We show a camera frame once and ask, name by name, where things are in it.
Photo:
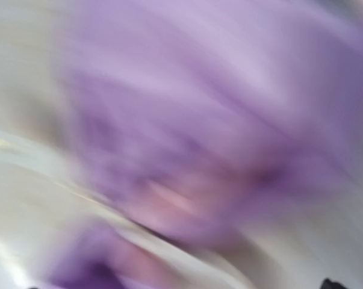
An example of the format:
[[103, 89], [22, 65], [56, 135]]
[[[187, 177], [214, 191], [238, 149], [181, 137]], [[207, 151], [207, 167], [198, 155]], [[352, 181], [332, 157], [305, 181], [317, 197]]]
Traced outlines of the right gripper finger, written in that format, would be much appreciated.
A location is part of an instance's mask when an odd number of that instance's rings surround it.
[[324, 279], [320, 285], [320, 289], [348, 289], [343, 284], [331, 279]]

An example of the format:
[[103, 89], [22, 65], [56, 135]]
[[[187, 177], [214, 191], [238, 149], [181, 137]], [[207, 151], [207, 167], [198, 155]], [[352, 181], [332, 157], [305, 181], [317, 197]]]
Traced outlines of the purple wrapping paper sheet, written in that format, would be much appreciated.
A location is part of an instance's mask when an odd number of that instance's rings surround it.
[[[254, 288], [363, 288], [363, 16], [318, 1], [72, 1], [58, 75], [87, 193]], [[96, 216], [57, 288], [200, 288]]]

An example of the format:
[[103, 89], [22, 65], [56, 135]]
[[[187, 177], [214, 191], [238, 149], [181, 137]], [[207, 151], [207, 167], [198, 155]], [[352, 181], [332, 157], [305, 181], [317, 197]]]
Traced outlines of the cream printed ribbon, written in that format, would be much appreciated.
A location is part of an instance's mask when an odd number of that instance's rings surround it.
[[82, 200], [96, 216], [114, 226], [129, 241], [148, 250], [175, 269], [186, 284], [200, 288], [254, 288], [232, 264], [216, 253], [202, 251], [198, 256], [154, 236], [115, 209], [108, 207], [73, 182], [66, 180], [63, 157], [57, 151], [34, 141], [0, 131], [0, 161], [36, 173], [67, 194]]

